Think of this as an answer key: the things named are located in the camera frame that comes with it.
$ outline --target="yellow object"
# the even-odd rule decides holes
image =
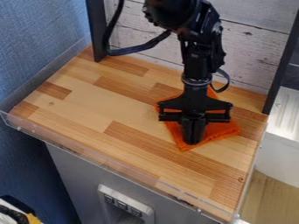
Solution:
[[[35,217],[31,213],[26,214],[26,217],[30,224],[41,224],[42,223],[37,217]]]

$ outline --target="cable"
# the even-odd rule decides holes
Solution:
[[[123,5],[124,5],[124,0],[119,0],[115,14],[113,15],[111,21],[108,24],[107,29],[105,30],[105,33],[104,33],[102,44],[104,46],[104,50],[107,53],[107,55],[120,56],[120,55],[129,54],[129,53],[138,53],[141,51],[149,50],[150,48],[155,47],[157,44],[159,44],[161,41],[163,41],[164,39],[168,38],[171,35],[171,31],[164,31],[159,36],[151,39],[150,41],[146,42],[145,44],[125,47],[125,48],[115,49],[115,50],[110,49],[109,40],[110,40],[111,34],[115,28],[115,25],[116,25],[120,15],[122,14]]]

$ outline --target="blue fabric wall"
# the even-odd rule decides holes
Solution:
[[[0,1],[0,101],[88,35],[84,0]],[[45,145],[0,122],[0,196],[36,210],[44,223],[78,223]]]

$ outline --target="power strip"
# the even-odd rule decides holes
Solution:
[[[136,199],[132,199],[129,196],[117,192],[105,185],[99,185],[98,194],[100,196],[101,204],[104,207],[105,216],[108,224],[124,223],[124,221],[121,220],[118,220],[116,222],[115,220],[111,219],[110,216],[116,214],[116,212],[114,212],[115,209],[112,209],[111,206],[119,208],[126,214],[134,215],[136,217],[135,223],[155,224],[154,210],[151,207],[144,205],[142,202]],[[124,219],[130,219],[130,223],[134,223],[134,217],[131,218],[128,216]]]

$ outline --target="white wooden wall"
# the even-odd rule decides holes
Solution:
[[[142,13],[143,0],[126,0],[115,29],[112,46],[139,45],[161,33]],[[279,65],[294,22],[299,0],[211,0],[223,21],[223,45],[227,52],[222,67],[235,86],[266,94]],[[108,20],[118,0],[106,0]],[[153,49],[134,57],[182,70],[175,34]]]

